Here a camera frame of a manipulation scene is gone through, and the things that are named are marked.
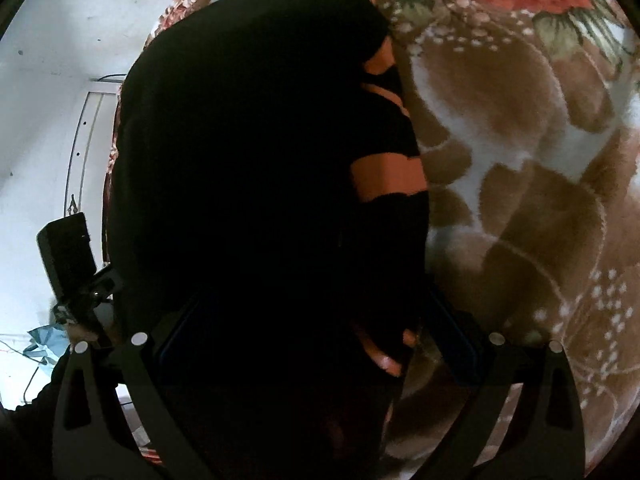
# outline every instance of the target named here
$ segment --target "brown floral pattern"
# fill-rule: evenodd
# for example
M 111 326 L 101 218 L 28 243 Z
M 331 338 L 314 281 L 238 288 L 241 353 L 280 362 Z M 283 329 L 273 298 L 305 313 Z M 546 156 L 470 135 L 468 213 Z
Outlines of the brown floral pattern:
M 215 1 L 174 0 L 149 41 Z M 640 403 L 638 38 L 615 0 L 377 4 L 431 181 L 428 266 L 485 329 L 564 344 L 591 470 Z M 433 342 L 419 348 L 388 428 L 389 480 L 425 460 L 468 395 Z

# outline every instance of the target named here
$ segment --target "cable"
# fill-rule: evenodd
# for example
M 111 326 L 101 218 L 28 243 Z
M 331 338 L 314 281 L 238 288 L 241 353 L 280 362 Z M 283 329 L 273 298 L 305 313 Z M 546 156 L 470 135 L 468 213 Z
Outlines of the cable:
M 33 374 L 31 375 L 31 379 L 29 379 L 29 384 L 27 384 L 27 387 L 24 389 L 23 393 L 22 393 L 22 400 L 24 401 L 25 404 L 28 404 L 27 402 L 27 390 L 29 389 L 29 386 L 31 386 L 31 382 L 33 381 L 33 378 L 36 376 L 36 373 L 38 373 L 38 370 L 40 369 L 40 365 L 41 364 L 45 364 L 47 362 L 47 360 L 43 357 L 41 362 L 38 362 L 38 366 L 36 366 L 36 369 L 33 371 Z
M 96 81 L 102 81 L 103 79 L 108 79 L 110 77 L 126 77 L 127 74 L 107 74 L 107 75 L 103 75 L 100 79 L 96 79 Z
M 12 352 L 15 352 L 17 354 L 20 354 L 22 357 L 24 357 L 25 359 L 28 359 L 30 361 L 33 361 L 34 363 L 38 363 L 40 364 L 40 361 L 38 361 L 37 359 L 34 359 L 33 357 L 29 357 L 28 355 L 23 354 L 22 352 L 18 352 L 15 348 L 11 348 L 7 343 L 5 343 L 4 341 L 2 341 L 2 339 L 0 339 L 0 343 L 2 343 L 4 346 L 6 346 L 9 350 L 11 350 Z

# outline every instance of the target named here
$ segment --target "silver screw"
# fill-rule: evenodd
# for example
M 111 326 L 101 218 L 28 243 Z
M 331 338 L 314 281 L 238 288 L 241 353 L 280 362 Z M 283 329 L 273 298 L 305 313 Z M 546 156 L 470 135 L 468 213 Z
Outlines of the silver screw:
M 84 354 L 88 349 L 89 343 L 87 341 L 81 341 L 74 347 L 76 354 Z
M 149 336 L 145 332 L 137 332 L 131 336 L 131 342 L 133 346 L 142 346 L 149 339 Z
M 491 344 L 495 346 L 502 346 L 505 344 L 507 340 L 504 338 L 502 334 L 498 332 L 491 332 L 489 334 L 489 341 L 491 341 Z
M 551 343 L 549 343 L 549 349 L 554 354 L 561 354 L 564 351 L 564 348 L 562 347 L 562 343 L 559 341 L 552 341 Z

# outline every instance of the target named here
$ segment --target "black device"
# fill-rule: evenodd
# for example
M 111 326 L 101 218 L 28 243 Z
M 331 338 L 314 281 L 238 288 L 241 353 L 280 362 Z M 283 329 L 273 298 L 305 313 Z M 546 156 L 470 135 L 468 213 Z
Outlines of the black device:
M 92 309 L 126 284 L 110 266 L 95 273 L 84 216 L 48 224 L 38 242 L 58 298 L 56 308 L 70 319 L 96 323 Z M 498 333 L 485 334 L 471 314 L 453 309 L 427 279 L 425 289 L 429 298 L 424 309 L 426 327 L 456 380 L 473 391 L 449 433 L 413 479 L 582 478 L 582 415 L 562 345 L 514 346 Z M 197 317 L 206 306 L 206 294 L 196 291 L 179 312 L 167 315 L 148 333 L 133 335 L 122 346 L 94 348 L 85 342 L 75 346 L 56 407 L 55 480 L 224 480 L 194 450 L 154 383 L 158 359 L 176 334 L 188 328 L 185 320 Z M 127 385 L 163 466 L 152 465 L 140 455 L 114 389 L 104 387 L 109 380 Z M 474 466 L 515 383 L 523 384 L 522 393 L 497 456 Z M 7 435 L 10 428 L 4 429 Z M 32 470 L 32 478 L 46 478 L 38 475 L 37 457 L 17 433 L 4 444 Z M 22 478 L 29 478 L 26 471 Z

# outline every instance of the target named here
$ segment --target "black hole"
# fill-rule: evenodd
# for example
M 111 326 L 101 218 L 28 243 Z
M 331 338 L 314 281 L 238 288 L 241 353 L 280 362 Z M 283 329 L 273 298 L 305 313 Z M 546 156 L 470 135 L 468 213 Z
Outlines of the black hole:
M 546 410 L 546 423 L 567 431 L 574 426 L 571 416 L 571 403 L 569 401 L 569 388 L 562 370 L 554 371 L 549 406 Z
M 82 370 L 76 370 L 71 376 L 68 405 L 65 406 L 65 428 L 74 430 L 89 423 L 91 423 L 91 413 L 84 390 L 84 374 Z

